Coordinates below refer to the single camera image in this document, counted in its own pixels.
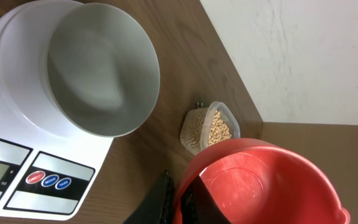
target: clear plastic container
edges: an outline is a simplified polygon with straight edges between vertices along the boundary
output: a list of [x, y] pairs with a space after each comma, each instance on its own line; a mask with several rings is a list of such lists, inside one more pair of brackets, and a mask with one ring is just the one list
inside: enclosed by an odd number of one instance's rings
[[240, 138], [240, 127], [224, 103], [213, 102], [209, 108], [187, 113], [180, 132], [180, 142], [194, 155], [212, 144]]

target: kitchen scale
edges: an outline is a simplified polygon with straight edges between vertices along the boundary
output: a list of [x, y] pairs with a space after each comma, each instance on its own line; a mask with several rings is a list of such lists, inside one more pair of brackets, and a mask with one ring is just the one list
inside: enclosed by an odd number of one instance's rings
[[[40, 72], [46, 58], [39, 52], [47, 49], [50, 31], [80, 5], [35, 1], [0, 18], [0, 217], [71, 218], [112, 143], [70, 122]], [[40, 22], [50, 15], [54, 19]]]

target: gray bowl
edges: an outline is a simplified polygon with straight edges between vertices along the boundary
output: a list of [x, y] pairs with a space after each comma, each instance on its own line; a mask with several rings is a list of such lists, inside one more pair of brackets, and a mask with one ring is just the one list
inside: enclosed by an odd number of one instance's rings
[[157, 55], [143, 28], [124, 11], [100, 3], [84, 4], [60, 21], [47, 73], [61, 112], [98, 136], [137, 129], [160, 88]]

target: wall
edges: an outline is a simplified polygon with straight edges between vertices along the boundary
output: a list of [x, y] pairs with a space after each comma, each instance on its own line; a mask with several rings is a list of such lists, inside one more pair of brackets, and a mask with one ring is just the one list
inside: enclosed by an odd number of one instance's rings
[[262, 140], [295, 151], [331, 180], [358, 223], [358, 126], [265, 123]]
[[263, 121], [358, 124], [358, 0], [201, 0]]

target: wooden table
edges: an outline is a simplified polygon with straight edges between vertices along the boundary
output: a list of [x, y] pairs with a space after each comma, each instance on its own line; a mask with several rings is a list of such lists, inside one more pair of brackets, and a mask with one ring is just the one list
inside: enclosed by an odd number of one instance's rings
[[[25, 2], [0, 0], [0, 17]], [[242, 137], [259, 138], [262, 130], [256, 107], [199, 0], [100, 2], [129, 13], [151, 38], [160, 64], [160, 94], [150, 118], [113, 141], [80, 211], [67, 223], [122, 223], [165, 168], [177, 181], [193, 157], [180, 144], [181, 124], [199, 100], [224, 102]], [[0, 218], [8, 222], [51, 221]]]

